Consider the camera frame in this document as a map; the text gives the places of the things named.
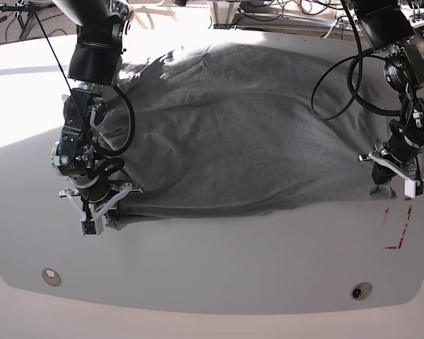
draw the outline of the wire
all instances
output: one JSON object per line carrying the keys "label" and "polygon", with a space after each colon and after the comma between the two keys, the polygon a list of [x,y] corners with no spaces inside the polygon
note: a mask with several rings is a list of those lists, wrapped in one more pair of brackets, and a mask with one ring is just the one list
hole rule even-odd
{"label": "wire", "polygon": [[321,37],[323,38],[327,38],[330,36],[330,34],[333,32],[333,30],[336,28],[336,26],[338,25],[339,21],[342,21],[342,25],[344,26],[344,20],[343,20],[344,16],[340,16],[335,22],[334,24],[330,27],[329,31],[327,33],[325,33],[324,35],[322,35]]}
{"label": "wire", "polygon": [[55,32],[63,32],[64,35],[69,35],[68,33],[66,33],[65,30],[62,30],[61,28],[57,28],[56,30],[53,30],[51,33],[49,33],[47,36],[49,37],[50,35],[54,34]]}
{"label": "wire", "polygon": [[317,16],[317,15],[319,15],[319,14],[322,14],[323,12],[325,12],[325,11],[329,8],[329,7],[327,7],[327,6],[330,4],[330,0],[328,0],[327,6],[322,5],[324,8],[322,8],[320,11],[318,11],[318,12],[316,12],[316,13],[311,13],[311,11],[312,11],[312,4],[311,4],[311,1],[310,1],[310,0],[305,0],[305,1],[309,2],[309,3],[310,3],[310,5],[311,5],[311,10],[310,10],[310,11],[307,11],[307,10],[305,9],[305,7],[303,7],[303,0],[297,0],[297,6],[298,6],[298,9],[300,9],[300,11],[301,11],[303,14],[307,15],[307,16]]}
{"label": "wire", "polygon": [[[81,121],[81,123],[82,123],[82,129],[83,129],[83,132],[84,132],[84,134],[86,135],[86,138],[88,139],[88,142],[89,142],[91,145],[94,145],[93,140],[91,140],[91,137],[90,137],[90,135],[89,135],[89,133],[88,133],[88,129],[86,128],[86,124],[85,124],[85,122],[84,122],[84,120],[83,120],[83,117],[82,117],[82,115],[80,114],[80,110],[78,109],[78,105],[77,105],[76,99],[75,99],[75,97],[73,96],[72,88],[71,88],[71,85],[69,85],[68,78],[66,77],[66,74],[64,73],[63,66],[61,66],[61,63],[60,63],[60,62],[59,62],[59,60],[58,60],[57,54],[55,53],[54,48],[53,48],[52,44],[50,43],[49,37],[47,36],[47,33],[45,32],[45,29],[44,29],[44,27],[42,26],[42,21],[41,21],[41,20],[39,19],[39,17],[37,16],[37,13],[36,13],[35,7],[33,6],[33,4],[32,4],[31,2],[30,2],[29,4],[30,4],[30,8],[31,8],[31,10],[32,10],[32,12],[33,12],[33,15],[34,15],[34,16],[35,16],[35,18],[36,18],[37,23],[38,23],[38,24],[39,24],[39,26],[41,27],[42,34],[44,35],[44,37],[45,37],[45,39],[46,39],[47,43],[49,44],[50,49],[52,50],[52,53],[53,53],[53,55],[54,55],[55,59],[57,60],[58,68],[59,68],[59,70],[61,71],[61,74],[63,75],[64,81],[66,81],[66,84],[68,85],[69,92],[71,93],[72,102],[73,102],[73,104],[74,104],[74,106],[75,106],[75,108],[76,108],[76,111],[77,111],[77,114],[78,114],[78,118],[80,119],[80,121]],[[105,155],[103,155],[102,153],[100,153],[100,152],[98,152],[98,153],[99,153],[99,155],[103,156],[105,159],[107,158],[107,157],[106,157]]]}
{"label": "wire", "polygon": [[265,6],[270,6],[273,2],[275,2],[275,0],[269,1],[267,4],[266,4],[266,2],[265,2],[265,1],[263,1],[263,2],[262,2],[262,5],[260,5],[260,6],[253,5],[251,2],[248,2],[248,4],[249,4],[251,7],[261,8],[261,7],[265,7]]}
{"label": "wire", "polygon": [[129,132],[127,134],[126,142],[118,150],[108,150],[106,148],[103,148],[101,145],[95,145],[96,149],[99,149],[103,154],[109,157],[117,157],[118,155],[121,155],[126,150],[128,150],[130,145],[132,144],[132,140],[134,139],[135,134],[135,112],[132,103],[118,86],[113,86],[113,89],[122,98],[122,100],[127,106],[127,109],[129,110]]}
{"label": "wire", "polygon": [[69,92],[71,93],[71,99],[72,99],[72,101],[74,103],[74,106],[76,108],[78,117],[81,120],[83,132],[86,135],[86,138],[88,139],[88,142],[95,147],[95,151],[101,157],[103,157],[104,159],[107,159],[107,156],[106,155],[109,155],[109,156],[118,156],[118,155],[121,155],[131,145],[131,143],[132,143],[132,141],[134,139],[134,134],[135,134],[135,112],[134,112],[134,108],[133,108],[132,103],[130,102],[129,98],[124,94],[124,92],[118,86],[113,86],[114,91],[123,99],[124,103],[127,106],[127,109],[129,110],[129,134],[127,136],[127,139],[126,139],[126,142],[124,143],[124,145],[119,150],[107,150],[107,149],[103,148],[102,146],[100,146],[98,144],[95,144],[93,142],[93,140],[91,139],[89,133],[88,133],[88,129],[86,128],[86,123],[84,122],[83,117],[81,116],[80,110],[78,109],[78,105],[77,105],[77,103],[75,101],[75,97],[73,96],[71,86],[69,85],[69,82],[68,82],[68,78],[66,77],[66,74],[64,73],[64,69],[63,69],[63,67],[61,66],[61,64],[60,64],[60,62],[58,60],[57,54],[55,53],[55,51],[53,49],[53,46],[50,43],[49,37],[48,37],[47,33],[45,32],[44,27],[42,26],[42,22],[41,22],[41,20],[38,18],[37,14],[36,14],[35,7],[33,6],[33,4],[31,2],[30,2],[30,7],[32,9],[32,12],[33,12],[36,20],[37,20],[37,23],[41,27],[42,34],[44,35],[47,43],[49,44],[50,49],[52,50],[52,53],[53,53],[55,59],[57,60],[57,64],[58,64],[59,70],[61,71],[61,73],[63,75],[63,78],[66,81],[66,84],[68,85]]}
{"label": "wire", "polygon": [[2,23],[2,22],[4,22],[4,21],[6,21],[6,20],[8,20],[8,18],[10,17],[10,16],[12,16],[13,14],[11,13],[11,14],[9,14],[8,16],[2,16],[2,17],[0,17],[0,24]]}
{"label": "wire", "polygon": [[16,21],[16,17],[14,17],[14,19],[13,20],[11,20],[11,22],[6,26],[6,29],[5,29],[5,41],[6,42],[8,42],[8,30],[9,30],[9,28],[11,27],[11,25],[13,24],[13,22],[14,21]]}
{"label": "wire", "polygon": [[335,11],[342,11],[344,8],[343,7],[337,7],[339,6],[339,4],[326,4],[320,0],[307,0],[308,2],[315,2],[316,4],[322,5],[324,7],[330,8],[330,9],[334,9]]}
{"label": "wire", "polygon": [[282,5],[282,7],[281,7],[281,12],[278,14],[278,16],[276,16],[275,18],[270,18],[270,19],[268,19],[268,20],[256,19],[254,16],[248,16],[247,14],[245,14],[245,13],[241,12],[241,11],[240,11],[240,8],[238,9],[238,11],[239,11],[239,13],[241,13],[243,16],[246,16],[247,18],[253,19],[253,20],[255,20],[255,21],[261,21],[261,22],[263,22],[263,23],[268,23],[268,22],[270,22],[270,21],[278,20],[279,18],[281,18],[281,17],[283,16],[284,8],[285,8],[285,5],[286,5],[287,3],[286,3],[286,2],[284,2],[284,0],[281,0],[281,4],[283,4],[283,5]]}
{"label": "wire", "polygon": [[[407,77],[405,76],[405,74],[402,73],[402,70],[397,67],[396,65],[394,65],[392,62],[390,62],[390,60],[387,60],[385,58],[382,58],[380,56],[377,55],[364,55],[363,58],[373,58],[373,59],[379,59],[382,61],[385,61],[387,64],[390,64],[391,66],[395,67],[396,69],[398,69],[398,71],[400,71],[400,74],[402,74],[404,76],[404,78],[406,79],[408,85],[410,85],[410,83],[408,82]],[[358,59],[354,59],[349,68],[348,68],[348,73],[347,73],[347,86],[348,86],[348,90],[350,91],[350,93],[352,95],[356,94],[356,101],[363,106],[365,109],[367,109],[368,111],[371,111],[372,113],[375,113],[377,115],[381,115],[383,117],[398,117],[401,115],[401,111],[399,110],[388,110],[388,109],[381,109],[377,106],[374,106],[373,104],[367,102],[366,100],[364,100],[361,96],[359,96],[359,94],[355,91],[355,88],[353,88],[353,83],[352,83],[352,79],[353,79],[353,72],[355,70],[356,64],[359,62]]]}
{"label": "wire", "polygon": [[[316,84],[316,87],[314,88],[314,90],[312,91],[311,94],[311,100],[310,100],[310,107],[311,107],[311,112],[312,114],[320,119],[320,120],[324,120],[324,121],[330,121],[333,119],[336,119],[337,117],[341,116],[351,105],[352,103],[355,101],[357,95],[358,95],[358,91],[360,90],[360,86],[361,86],[361,81],[363,80],[363,48],[361,46],[361,40],[360,40],[360,36],[358,34],[358,30],[356,28],[355,22],[353,21],[351,12],[348,10],[348,7],[345,3],[345,0],[341,0],[341,3],[343,5],[344,11],[346,12],[346,15],[349,19],[349,22],[352,26],[352,30],[353,30],[353,34],[355,35],[355,40],[356,40],[356,46],[358,49],[358,55],[357,56],[352,56],[350,58],[346,58],[343,61],[338,62],[337,64],[335,64],[334,66],[332,66],[319,80],[319,82]],[[355,92],[353,92],[352,97],[350,98],[350,100],[348,101],[347,105],[341,109],[338,113],[336,113],[335,115],[331,116],[331,117],[321,117],[320,115],[318,115],[318,113],[316,112],[316,109],[314,108],[314,96],[317,92],[317,88],[319,88],[320,84],[322,83],[322,81],[326,78],[326,76],[328,74],[330,74],[331,71],[333,71],[337,66],[343,64],[344,62],[347,62],[351,59],[354,58],[358,58],[359,64],[358,64],[358,79],[357,79],[357,83],[356,83],[356,87],[355,87]]]}
{"label": "wire", "polygon": [[[64,13],[60,13],[60,14],[57,14],[57,15],[55,15],[55,16],[50,16],[50,17],[48,17],[48,18],[45,18],[45,19],[41,19],[40,21],[41,22],[43,22],[43,21],[46,21],[46,20],[49,20],[49,19],[53,19],[53,18],[57,18],[57,17],[59,17],[59,16],[63,16],[64,15]],[[30,34],[31,33],[31,31],[32,31],[32,29],[37,25],[38,23],[33,23],[32,25],[31,25],[31,27],[30,27],[30,29],[28,30],[28,34]]]}

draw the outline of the gray cloth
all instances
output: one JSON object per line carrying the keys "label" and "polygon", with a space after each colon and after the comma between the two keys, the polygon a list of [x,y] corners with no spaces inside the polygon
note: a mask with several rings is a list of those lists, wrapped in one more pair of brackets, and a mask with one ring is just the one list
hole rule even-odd
{"label": "gray cloth", "polygon": [[[144,194],[121,202],[121,223],[390,198],[389,189],[373,184],[372,165],[358,162],[387,140],[387,120],[356,103],[333,121],[310,112],[312,89],[329,67],[243,44],[179,49],[129,64],[121,87],[134,106],[136,132],[123,158]],[[382,106],[368,84],[361,93]],[[349,97],[346,70],[337,69],[317,93],[317,111],[334,114]],[[116,149],[125,142],[128,113],[117,97],[107,106],[100,133]]]}

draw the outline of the screw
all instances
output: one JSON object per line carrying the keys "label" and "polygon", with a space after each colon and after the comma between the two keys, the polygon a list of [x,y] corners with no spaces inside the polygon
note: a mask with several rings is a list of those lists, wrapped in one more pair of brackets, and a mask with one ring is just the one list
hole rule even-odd
{"label": "screw", "polygon": [[63,157],[61,157],[60,162],[61,162],[62,165],[67,165],[67,164],[69,164],[69,159],[68,159],[67,156],[63,156]]}

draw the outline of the round hole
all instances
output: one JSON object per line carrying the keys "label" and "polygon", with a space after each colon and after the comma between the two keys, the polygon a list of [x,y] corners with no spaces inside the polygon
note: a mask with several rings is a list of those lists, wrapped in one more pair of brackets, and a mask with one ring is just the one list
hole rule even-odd
{"label": "round hole", "polygon": [[362,282],[352,289],[351,296],[354,300],[364,300],[369,297],[371,292],[372,284],[369,282]]}
{"label": "round hole", "polygon": [[57,272],[50,268],[45,268],[42,270],[42,279],[44,279],[47,284],[53,287],[58,287],[61,285],[61,277]]}

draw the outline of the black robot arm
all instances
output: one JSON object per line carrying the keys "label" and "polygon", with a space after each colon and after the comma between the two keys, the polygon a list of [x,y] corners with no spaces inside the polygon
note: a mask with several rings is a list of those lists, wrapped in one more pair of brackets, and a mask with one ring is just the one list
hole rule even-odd
{"label": "black robot arm", "polygon": [[[85,234],[100,234],[102,218],[116,217],[119,200],[130,191],[141,191],[124,171],[122,155],[130,146],[135,132],[134,110],[129,99],[117,87],[122,64],[123,35],[130,27],[133,12],[125,1],[54,0],[54,3],[77,24],[77,43],[69,64],[68,78],[78,81],[70,88],[64,104],[64,126],[52,149],[52,166],[58,175],[68,177],[76,189],[64,189],[81,215]],[[98,125],[107,114],[102,98],[103,86],[112,86],[129,110],[129,132],[118,150],[100,145]],[[122,172],[124,179],[111,179]],[[82,207],[73,200],[79,196]]]}
{"label": "black robot arm", "polygon": [[[422,155],[424,164],[424,60],[417,46],[410,43],[415,33],[397,0],[349,0],[348,5],[372,46],[365,57],[385,60],[385,78],[401,101],[400,110],[387,111],[357,95],[356,100],[368,111],[396,118],[389,122],[391,138],[377,144],[368,155],[361,155],[360,160],[374,162],[374,183],[386,184],[398,175],[405,180],[405,194],[415,198],[424,189],[418,160]],[[384,57],[372,55],[377,52],[383,52]],[[351,93],[355,92],[352,78],[357,63],[354,59],[349,67]]]}

